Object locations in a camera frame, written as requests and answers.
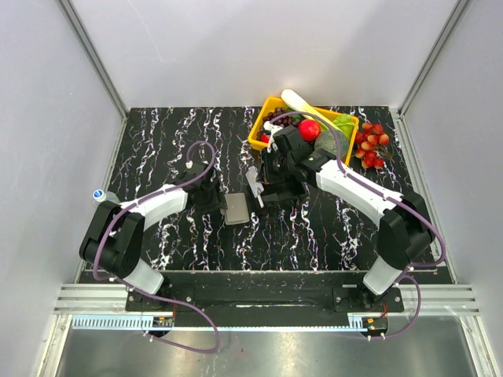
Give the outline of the beige leather card holder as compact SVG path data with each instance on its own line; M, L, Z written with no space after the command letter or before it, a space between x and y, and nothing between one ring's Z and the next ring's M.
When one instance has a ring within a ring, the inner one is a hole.
M250 220L248 204L244 193L225 194L226 209L223 211L227 225L244 224Z

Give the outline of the white card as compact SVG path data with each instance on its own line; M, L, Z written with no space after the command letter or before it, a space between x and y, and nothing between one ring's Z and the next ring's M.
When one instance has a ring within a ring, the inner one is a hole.
M251 193L256 199L257 203L261 208L264 208L264 203L263 199L261 197L261 194L264 191L263 184L258 181L258 171L256 167L250 167L245 174L245 177L247 178L248 181L248 186L251 189Z

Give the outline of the black plastic card box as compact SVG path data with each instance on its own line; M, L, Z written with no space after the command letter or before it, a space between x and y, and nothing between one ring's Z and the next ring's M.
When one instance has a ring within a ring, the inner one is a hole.
M245 192L248 208L256 214L269 214L274 210L299 207L308 195L304 184L295 179L288 179L277 184L262 184L264 191L261 197L264 208L259 206L248 185Z

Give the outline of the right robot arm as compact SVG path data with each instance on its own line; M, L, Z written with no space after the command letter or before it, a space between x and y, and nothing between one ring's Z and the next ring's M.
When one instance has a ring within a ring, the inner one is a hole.
M385 292L403 276L412 260L438 239L424 198L380 186L345 166L339 157L345 135L327 130L313 145L294 126L279 127L263 151L263 174L269 183L293 178L328 192L362 212L378 228L378 257L358 290L359 305L368 311L382 306Z

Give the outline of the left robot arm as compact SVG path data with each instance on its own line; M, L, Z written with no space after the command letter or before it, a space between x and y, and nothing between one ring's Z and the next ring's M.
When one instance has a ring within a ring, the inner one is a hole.
M215 168L191 162L176 179L139 199L97 205L79 248L79 257L143 293L151 309L169 304L164 277L141 258L144 232L161 220L193 208L201 214L221 209L223 194Z

